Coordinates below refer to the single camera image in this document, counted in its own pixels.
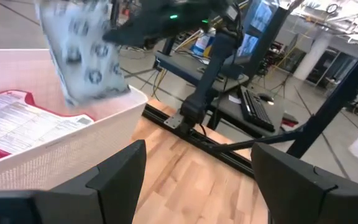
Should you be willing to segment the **computer monitor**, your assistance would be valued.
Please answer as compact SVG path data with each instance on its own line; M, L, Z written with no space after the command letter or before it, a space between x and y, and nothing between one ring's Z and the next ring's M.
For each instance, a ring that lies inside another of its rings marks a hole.
M275 11L277 10L280 0L253 0L251 5L250 26L258 31L264 32Z
M252 55L258 41L259 41L258 37L254 37L249 34L246 34L244 36L241 46L237 50L237 56L246 57Z

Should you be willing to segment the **black frame post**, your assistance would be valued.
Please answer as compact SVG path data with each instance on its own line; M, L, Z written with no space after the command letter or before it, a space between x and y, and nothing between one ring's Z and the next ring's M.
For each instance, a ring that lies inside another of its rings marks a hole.
M337 88L305 124L299 137L288 148L287 154L301 158L318 136L342 110L346 102L355 97L358 90L358 61L338 84Z

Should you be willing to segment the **grey desk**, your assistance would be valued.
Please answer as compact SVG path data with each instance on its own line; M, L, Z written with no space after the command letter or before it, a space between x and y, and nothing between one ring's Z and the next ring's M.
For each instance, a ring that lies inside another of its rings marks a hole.
M200 69L204 68L205 65L190 55L179 53L165 55L161 52L157 52L155 57L160 67L172 72L187 82L197 85L201 80L203 74ZM229 80L227 84L220 81L214 82L212 90L213 96L217 96L220 93L223 95L208 105L208 110L216 117L216 121L209 121L208 127L215 129L220 120L224 119L253 138L269 137L279 134L283 130L282 118L285 112L283 103L278 99L274 100L273 105L261 101L275 128L274 132L267 131L246 121L242 116L241 106L229 101L229 95L237 97L238 85L239 83L235 80Z

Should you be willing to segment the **black computer mouse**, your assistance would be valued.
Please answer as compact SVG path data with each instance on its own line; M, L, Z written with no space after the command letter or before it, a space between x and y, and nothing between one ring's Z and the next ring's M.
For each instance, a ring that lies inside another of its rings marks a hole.
M266 93L258 93L257 96L264 102L267 102L270 105L274 104L274 98Z

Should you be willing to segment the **white woven plastic basket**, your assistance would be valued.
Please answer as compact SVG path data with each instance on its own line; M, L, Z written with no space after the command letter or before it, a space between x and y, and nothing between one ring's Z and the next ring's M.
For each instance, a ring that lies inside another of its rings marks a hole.
M147 96L130 93L80 109L65 105L47 49L0 49L0 92L24 90L35 104L58 114L86 113L95 123L35 149L0 159L0 190L52 189L131 143Z

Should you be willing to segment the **thin black frame strut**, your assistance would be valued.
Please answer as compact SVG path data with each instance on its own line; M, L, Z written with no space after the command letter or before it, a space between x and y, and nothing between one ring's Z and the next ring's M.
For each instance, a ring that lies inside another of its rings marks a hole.
M252 147L255 143L275 144L295 140L303 132L302 129L285 132L276 136L258 138L244 142L236 142L232 144L208 145L207 148L218 152L237 151Z

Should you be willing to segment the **black computer keyboard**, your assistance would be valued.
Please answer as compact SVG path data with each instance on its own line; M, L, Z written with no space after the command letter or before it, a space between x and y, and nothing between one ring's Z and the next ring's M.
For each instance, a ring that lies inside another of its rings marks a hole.
M237 89L237 95L241 101L241 111L244 119L262 129L274 132L275 128L271 122L260 98L244 86Z

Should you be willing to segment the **red flat item on desk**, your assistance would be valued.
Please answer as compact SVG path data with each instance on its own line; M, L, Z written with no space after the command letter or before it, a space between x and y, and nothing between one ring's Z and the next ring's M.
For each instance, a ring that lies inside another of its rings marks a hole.
M294 126L299 124L299 121L293 115L284 112L282 118L282 124L293 128Z

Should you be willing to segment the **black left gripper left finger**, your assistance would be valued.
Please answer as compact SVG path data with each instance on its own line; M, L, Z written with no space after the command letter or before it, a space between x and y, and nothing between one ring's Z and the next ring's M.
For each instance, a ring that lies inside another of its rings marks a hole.
M0 190L0 224L132 224L146 160L137 140L51 190Z

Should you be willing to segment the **blue and white bucket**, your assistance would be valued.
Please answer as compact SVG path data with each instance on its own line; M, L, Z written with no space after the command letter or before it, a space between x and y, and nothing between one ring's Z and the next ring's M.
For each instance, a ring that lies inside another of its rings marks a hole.
M191 47L191 51L198 56L209 57L215 33L202 34Z

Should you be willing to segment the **white pack with black prints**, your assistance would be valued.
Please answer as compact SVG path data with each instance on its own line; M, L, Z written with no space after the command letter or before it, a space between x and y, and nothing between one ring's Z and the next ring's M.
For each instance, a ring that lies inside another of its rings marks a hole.
M108 0L36 0L35 10L70 107L130 93L119 46L103 40Z

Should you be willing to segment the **white building pillar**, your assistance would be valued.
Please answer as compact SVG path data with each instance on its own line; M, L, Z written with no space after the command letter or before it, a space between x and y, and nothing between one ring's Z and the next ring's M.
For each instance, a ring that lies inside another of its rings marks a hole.
M333 35L327 32L320 32L315 38L298 34L296 47L306 52L306 55L293 72L293 76L299 80L306 80L318 60L328 48Z

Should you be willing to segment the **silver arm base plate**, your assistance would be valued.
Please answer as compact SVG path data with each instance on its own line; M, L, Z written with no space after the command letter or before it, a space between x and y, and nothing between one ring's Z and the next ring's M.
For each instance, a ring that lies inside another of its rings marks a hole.
M185 117L180 113L180 110L178 110L174 115L169 116L163 123L172 129L183 128L185 126Z

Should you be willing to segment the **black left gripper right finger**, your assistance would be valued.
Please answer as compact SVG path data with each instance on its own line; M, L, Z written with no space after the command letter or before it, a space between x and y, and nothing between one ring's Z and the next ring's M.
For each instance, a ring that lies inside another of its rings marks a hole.
M358 183L255 143L252 168L274 224L358 224Z

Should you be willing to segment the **red first aid case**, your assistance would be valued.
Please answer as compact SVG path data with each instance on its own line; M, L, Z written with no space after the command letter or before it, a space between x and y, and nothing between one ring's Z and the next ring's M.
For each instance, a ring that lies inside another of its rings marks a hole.
M31 93L0 93L0 158L35 148L94 123L87 114L58 114L35 104Z

